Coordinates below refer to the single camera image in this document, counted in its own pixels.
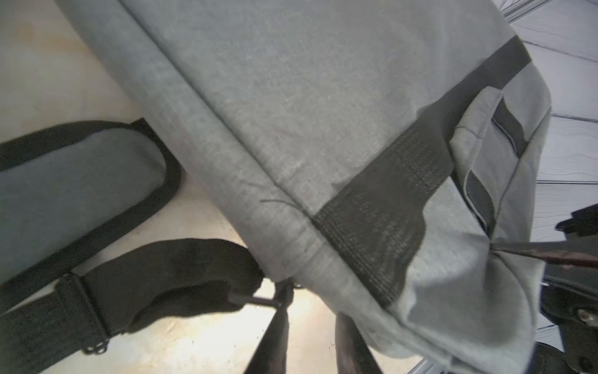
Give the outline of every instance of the black plastic part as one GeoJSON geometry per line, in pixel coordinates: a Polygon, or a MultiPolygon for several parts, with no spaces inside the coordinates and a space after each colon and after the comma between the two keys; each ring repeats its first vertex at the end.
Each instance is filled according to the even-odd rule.
{"type": "Polygon", "coordinates": [[[577,372],[598,373],[598,329],[578,316],[580,309],[598,310],[598,299],[576,290],[543,286],[541,307],[542,314],[559,326],[569,366],[577,372]]]}
{"type": "Polygon", "coordinates": [[[108,349],[109,337],[100,314],[92,305],[81,279],[64,274],[55,286],[60,305],[81,344],[84,354],[102,354],[108,349]]]}
{"type": "Polygon", "coordinates": [[[568,237],[598,235],[598,204],[575,211],[571,216],[570,220],[559,222],[556,230],[568,237]]]}
{"type": "Polygon", "coordinates": [[[544,343],[536,343],[532,362],[525,374],[576,374],[567,365],[565,355],[558,349],[544,343]]]}

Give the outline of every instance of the concrete floor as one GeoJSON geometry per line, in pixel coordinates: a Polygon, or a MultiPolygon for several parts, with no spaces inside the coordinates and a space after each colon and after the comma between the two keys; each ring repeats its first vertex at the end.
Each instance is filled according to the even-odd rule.
{"type": "MultiPolygon", "coordinates": [[[[0,142],[70,121],[141,117],[51,1],[0,2],[0,87],[0,142]]],[[[77,272],[140,245],[175,238],[242,242],[204,192],[186,180],[158,214],[77,272]]],[[[264,282],[259,293],[272,291],[264,282]]],[[[44,373],[242,373],[272,315],[267,308],[246,306],[235,314],[165,318],[137,334],[113,338],[104,355],[78,352],[44,373]]],[[[301,290],[289,317],[288,373],[335,373],[332,312],[301,290]]],[[[405,373],[420,360],[374,355],[391,374],[405,373]]]]}

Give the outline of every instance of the black trim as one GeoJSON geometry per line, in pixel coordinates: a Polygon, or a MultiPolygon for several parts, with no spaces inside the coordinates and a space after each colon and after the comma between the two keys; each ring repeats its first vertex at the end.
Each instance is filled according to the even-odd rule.
{"type": "Polygon", "coordinates": [[[502,99],[492,116],[492,122],[507,136],[517,157],[521,157],[527,148],[527,141],[523,134],[521,123],[507,108],[505,99],[502,99]]]}
{"type": "Polygon", "coordinates": [[[492,203],[490,194],[488,194],[482,182],[480,182],[473,172],[469,172],[467,176],[465,193],[473,204],[475,214],[478,216],[482,227],[490,236],[496,224],[494,204],[492,203]]]}
{"type": "Polygon", "coordinates": [[[102,121],[61,124],[0,146],[2,157],[12,157],[11,160],[2,159],[1,166],[14,167],[44,153],[81,141],[92,133],[119,127],[140,132],[160,149],[166,162],[164,183],[136,205],[0,285],[0,312],[12,308],[143,223],[174,197],[181,183],[181,166],[144,119],[132,124],[102,121]]]}
{"type": "Polygon", "coordinates": [[[448,142],[454,128],[482,89],[503,89],[530,61],[519,38],[510,39],[313,217],[382,307],[400,296],[425,233],[423,207],[453,170],[448,142]]]}

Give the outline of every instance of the bag pocket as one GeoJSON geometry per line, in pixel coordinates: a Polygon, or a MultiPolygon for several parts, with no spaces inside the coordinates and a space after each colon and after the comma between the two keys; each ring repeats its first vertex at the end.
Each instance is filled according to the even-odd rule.
{"type": "Polygon", "coordinates": [[[493,87],[476,96],[454,130],[450,140],[454,177],[489,236],[526,147],[521,124],[508,110],[502,92],[493,87]]]}

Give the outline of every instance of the screw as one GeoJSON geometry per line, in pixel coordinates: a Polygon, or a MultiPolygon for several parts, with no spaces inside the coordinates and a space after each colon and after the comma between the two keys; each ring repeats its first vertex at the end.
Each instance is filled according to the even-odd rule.
{"type": "Polygon", "coordinates": [[[577,317],[590,327],[598,327],[598,315],[586,309],[577,310],[577,317]]]}

